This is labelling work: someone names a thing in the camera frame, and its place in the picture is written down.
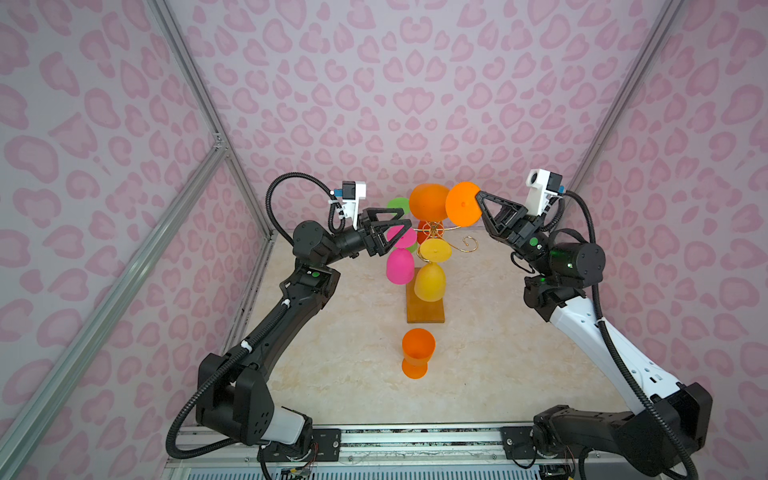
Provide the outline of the orange front wine glass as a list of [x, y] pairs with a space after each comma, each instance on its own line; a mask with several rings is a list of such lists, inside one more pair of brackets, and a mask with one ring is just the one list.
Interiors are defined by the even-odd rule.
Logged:
[[476, 200], [480, 188], [472, 182], [461, 182], [449, 189], [439, 184], [418, 185], [409, 197], [411, 213], [423, 222], [443, 222], [470, 227], [481, 218]]

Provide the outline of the orange wine glass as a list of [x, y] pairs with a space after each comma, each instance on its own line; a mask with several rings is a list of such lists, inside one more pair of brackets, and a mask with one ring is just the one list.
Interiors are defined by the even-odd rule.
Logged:
[[423, 378], [436, 349], [434, 336], [422, 328], [412, 329], [404, 335], [401, 346], [404, 355], [401, 364], [403, 373], [410, 379]]
[[472, 182], [461, 182], [449, 189], [439, 184], [418, 185], [409, 197], [411, 213], [423, 222], [443, 222], [470, 227], [481, 218], [476, 200], [480, 188]]

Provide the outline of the yellow wine glass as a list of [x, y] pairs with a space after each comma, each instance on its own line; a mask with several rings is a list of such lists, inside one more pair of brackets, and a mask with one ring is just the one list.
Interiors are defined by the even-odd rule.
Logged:
[[419, 247], [418, 254], [425, 265], [415, 278], [414, 293], [425, 302], [441, 300], [446, 290], [446, 274], [441, 266], [452, 256], [452, 247], [443, 239], [426, 239]]

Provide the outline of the orange back wine glass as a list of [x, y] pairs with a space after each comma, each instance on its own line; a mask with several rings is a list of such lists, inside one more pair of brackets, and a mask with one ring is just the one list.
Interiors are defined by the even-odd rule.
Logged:
[[410, 379], [423, 378], [436, 349], [434, 336], [422, 328], [412, 329], [404, 335], [401, 346], [404, 355], [401, 364], [403, 373]]

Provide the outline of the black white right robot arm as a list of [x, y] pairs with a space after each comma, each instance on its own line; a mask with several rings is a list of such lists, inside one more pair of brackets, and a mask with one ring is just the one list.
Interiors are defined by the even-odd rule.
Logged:
[[[614, 413], [551, 407], [533, 419], [533, 447], [544, 456], [570, 446], [580, 448], [582, 457], [613, 453], [649, 477], [696, 479], [692, 455], [705, 445], [712, 396], [665, 371], [605, 317], [599, 284], [606, 255], [583, 198], [572, 191], [565, 195], [581, 209], [585, 234], [547, 226], [543, 216], [511, 200], [484, 191], [475, 196], [489, 236], [511, 247], [513, 261], [527, 264], [525, 304], [573, 341], [627, 405]], [[569, 241], [558, 241], [560, 233]]]

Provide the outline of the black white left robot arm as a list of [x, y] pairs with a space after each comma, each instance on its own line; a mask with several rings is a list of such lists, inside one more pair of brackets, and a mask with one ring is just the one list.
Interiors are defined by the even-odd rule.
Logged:
[[[208, 355], [199, 365], [197, 390], [169, 428], [167, 454], [185, 460], [240, 443], [277, 447], [290, 458], [308, 455], [312, 420], [275, 405], [268, 388], [272, 370], [300, 330], [334, 295], [341, 274], [333, 263], [362, 252], [385, 256], [410, 226], [400, 208], [367, 208], [356, 225], [338, 233], [316, 221], [300, 223], [293, 232], [294, 270], [280, 284], [280, 300], [238, 345], [223, 355]], [[222, 440], [180, 448], [177, 439], [189, 415], [222, 434]]]

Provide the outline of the green wine glass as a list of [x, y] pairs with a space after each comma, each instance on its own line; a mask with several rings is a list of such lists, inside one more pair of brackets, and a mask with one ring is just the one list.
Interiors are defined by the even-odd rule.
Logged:
[[[412, 215], [410, 213], [409, 200], [407, 198], [396, 197], [387, 203], [387, 207], [401, 209], [403, 211], [403, 217], [405, 219], [413, 220]], [[387, 239], [390, 240], [392, 237], [396, 236], [400, 230], [401, 230], [401, 227], [395, 227], [388, 230], [386, 233]], [[395, 247], [399, 249], [406, 249], [411, 253], [414, 253], [416, 251], [417, 232], [414, 230], [413, 226], [411, 226], [408, 229], [408, 231], [398, 240]]]

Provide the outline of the pink wine glass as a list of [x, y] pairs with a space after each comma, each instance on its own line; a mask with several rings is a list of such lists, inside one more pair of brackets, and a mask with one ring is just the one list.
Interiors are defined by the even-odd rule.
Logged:
[[396, 285], [408, 284], [414, 276], [415, 261], [410, 251], [417, 241], [417, 234], [411, 228], [407, 228], [404, 234], [395, 243], [393, 250], [387, 257], [386, 277]]

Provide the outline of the red wine glass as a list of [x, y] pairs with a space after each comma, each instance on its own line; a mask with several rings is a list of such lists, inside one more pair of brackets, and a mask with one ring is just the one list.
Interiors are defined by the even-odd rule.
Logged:
[[417, 242], [422, 244], [428, 239], [442, 239], [444, 236], [444, 231], [445, 228], [441, 221], [428, 222], [421, 220], [417, 228]]

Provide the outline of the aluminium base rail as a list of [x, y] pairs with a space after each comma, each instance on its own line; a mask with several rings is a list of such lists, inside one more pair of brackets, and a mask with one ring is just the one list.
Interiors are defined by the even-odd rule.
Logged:
[[231, 445], [188, 460], [171, 459], [164, 479], [639, 479], [627, 460], [576, 446], [534, 451], [524, 422], [320, 425], [308, 453], [291, 458]]

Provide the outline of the aluminium frame right post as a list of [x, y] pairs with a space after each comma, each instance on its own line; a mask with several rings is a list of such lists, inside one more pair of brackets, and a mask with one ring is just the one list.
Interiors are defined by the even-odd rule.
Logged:
[[668, 42], [668, 38], [685, 11], [687, 4], [688, 1], [684, 0], [668, 0], [661, 4], [660, 12], [649, 29], [649, 33], [644, 39], [634, 62], [622, 80], [603, 122], [597, 129], [573, 178], [566, 186], [567, 191], [578, 193], [579, 189], [585, 184], [588, 175], [598, 163], [609, 137], [619, 125], [622, 115], [629, 109], [644, 78], [650, 72], [654, 62]]

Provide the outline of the aluminium frame post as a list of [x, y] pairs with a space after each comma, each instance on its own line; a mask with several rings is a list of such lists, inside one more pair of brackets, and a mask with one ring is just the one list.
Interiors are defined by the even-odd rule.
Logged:
[[162, 35], [168, 43], [170, 52], [189, 85], [192, 96], [207, 123], [208, 130], [215, 140], [214, 146], [223, 154], [223, 159], [244, 197], [246, 206], [256, 221], [260, 232], [268, 240], [272, 240], [273, 231], [267, 222], [266, 214], [253, 186], [247, 178], [240, 158], [232, 146], [229, 135], [214, 105], [212, 95], [205, 85], [201, 71], [193, 58], [191, 49], [185, 40], [170, 2], [165, 0], [149, 0], [146, 4], [154, 15]]
[[644, 39], [634, 62], [622, 80], [603, 122], [597, 129], [573, 178], [566, 186], [567, 191], [578, 193], [579, 189], [585, 184], [588, 175], [598, 163], [609, 137], [619, 125], [622, 115], [629, 109], [644, 78], [650, 72], [654, 62], [668, 42], [668, 38], [685, 11], [687, 4], [688, 1], [684, 0], [668, 0], [661, 4], [660, 12], [649, 29], [649, 33]]

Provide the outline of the aluminium frame left post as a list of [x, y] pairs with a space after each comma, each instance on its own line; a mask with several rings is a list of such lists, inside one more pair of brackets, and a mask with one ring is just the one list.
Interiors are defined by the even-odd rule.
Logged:
[[260, 232], [268, 240], [272, 240], [273, 231], [267, 222], [266, 214], [253, 186], [247, 178], [240, 158], [232, 146], [229, 135], [214, 105], [212, 95], [205, 85], [201, 71], [193, 58], [191, 49], [185, 40], [170, 2], [165, 0], [149, 0], [146, 4], [154, 15], [162, 35], [168, 43], [170, 52], [189, 85], [192, 96], [207, 123], [208, 130], [215, 140], [214, 146], [223, 154], [223, 159], [244, 197], [246, 206], [256, 221]]

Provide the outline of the aluminium frame left strut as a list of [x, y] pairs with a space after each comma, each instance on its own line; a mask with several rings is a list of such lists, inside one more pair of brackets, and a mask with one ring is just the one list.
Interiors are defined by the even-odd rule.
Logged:
[[3, 479], [20, 474], [227, 155], [225, 146], [211, 149], [21, 409], [2, 438]]

